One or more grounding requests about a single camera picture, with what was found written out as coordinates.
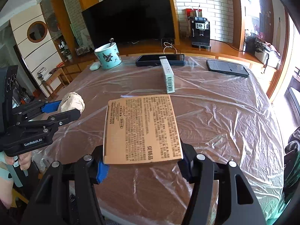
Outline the person's left hand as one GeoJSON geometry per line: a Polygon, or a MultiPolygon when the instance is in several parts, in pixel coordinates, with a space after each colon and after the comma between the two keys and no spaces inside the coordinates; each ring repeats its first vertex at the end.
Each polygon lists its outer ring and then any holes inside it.
{"type": "MultiPolygon", "coordinates": [[[[4,155],[4,159],[7,165],[13,165],[15,160],[13,157],[8,157],[6,154],[4,155]]],[[[18,156],[18,163],[20,165],[20,169],[27,170],[31,165],[32,152],[27,152],[18,156]]]]}

